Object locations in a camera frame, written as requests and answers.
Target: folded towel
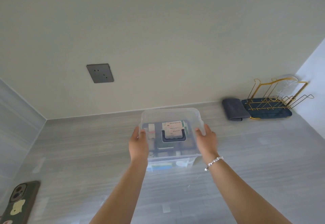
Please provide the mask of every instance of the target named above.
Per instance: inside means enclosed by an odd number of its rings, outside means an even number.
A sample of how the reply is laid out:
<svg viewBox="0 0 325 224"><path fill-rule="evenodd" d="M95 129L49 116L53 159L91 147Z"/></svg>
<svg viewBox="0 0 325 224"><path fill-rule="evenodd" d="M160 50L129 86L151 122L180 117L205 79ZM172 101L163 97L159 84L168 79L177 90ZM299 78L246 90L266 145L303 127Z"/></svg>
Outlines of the folded towel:
<svg viewBox="0 0 325 224"><path fill-rule="evenodd" d="M249 118L251 115L246 111L240 99L227 98L222 100L222 106L229 120L242 121L243 118Z"/></svg>

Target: gray electrical socket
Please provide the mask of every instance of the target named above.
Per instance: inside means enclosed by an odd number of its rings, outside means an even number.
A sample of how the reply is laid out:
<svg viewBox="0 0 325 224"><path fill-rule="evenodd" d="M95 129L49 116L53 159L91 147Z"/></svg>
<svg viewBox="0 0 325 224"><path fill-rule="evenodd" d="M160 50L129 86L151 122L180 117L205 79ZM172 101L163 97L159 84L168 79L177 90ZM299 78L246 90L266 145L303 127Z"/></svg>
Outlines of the gray electrical socket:
<svg viewBox="0 0 325 224"><path fill-rule="evenodd" d="M87 69L94 83L114 82L109 64L87 65Z"/></svg>

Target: yellow cartoon sticker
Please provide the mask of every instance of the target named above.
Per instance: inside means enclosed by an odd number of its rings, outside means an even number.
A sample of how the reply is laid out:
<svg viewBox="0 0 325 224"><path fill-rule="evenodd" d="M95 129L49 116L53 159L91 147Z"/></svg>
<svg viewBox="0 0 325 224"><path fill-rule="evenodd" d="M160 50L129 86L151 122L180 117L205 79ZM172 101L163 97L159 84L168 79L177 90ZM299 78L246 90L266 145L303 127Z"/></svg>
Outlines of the yellow cartoon sticker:
<svg viewBox="0 0 325 224"><path fill-rule="evenodd" d="M18 202L15 202L14 203L14 206L12 206L12 210L10 212L10 214L12 216L22 212L22 206L24 205L25 203L25 199L22 199L22 200L19 200Z"/></svg>

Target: phone sticker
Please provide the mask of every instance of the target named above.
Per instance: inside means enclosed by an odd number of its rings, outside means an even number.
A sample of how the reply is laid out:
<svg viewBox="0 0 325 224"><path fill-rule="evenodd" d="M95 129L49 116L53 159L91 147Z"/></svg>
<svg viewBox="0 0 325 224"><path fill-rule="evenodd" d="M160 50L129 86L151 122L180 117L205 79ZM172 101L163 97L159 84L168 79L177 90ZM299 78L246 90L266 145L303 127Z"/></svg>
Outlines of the phone sticker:
<svg viewBox="0 0 325 224"><path fill-rule="evenodd" d="M12 220L6 220L4 223L2 224L12 224Z"/></svg>
<svg viewBox="0 0 325 224"><path fill-rule="evenodd" d="M10 212L10 214L12 216L22 212L22 206L25 203L25 199L19 200L18 202L15 202L14 205L12 206L12 210Z"/></svg>

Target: smartphone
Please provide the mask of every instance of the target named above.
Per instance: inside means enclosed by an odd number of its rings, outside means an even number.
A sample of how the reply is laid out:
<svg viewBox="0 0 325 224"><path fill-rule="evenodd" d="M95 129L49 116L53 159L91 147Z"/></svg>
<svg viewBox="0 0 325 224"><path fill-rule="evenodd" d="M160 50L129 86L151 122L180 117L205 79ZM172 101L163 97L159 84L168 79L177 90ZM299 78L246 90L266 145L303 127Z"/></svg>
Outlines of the smartphone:
<svg viewBox="0 0 325 224"><path fill-rule="evenodd" d="M0 224L26 224L40 185L40 181L17 185L10 196Z"/></svg>

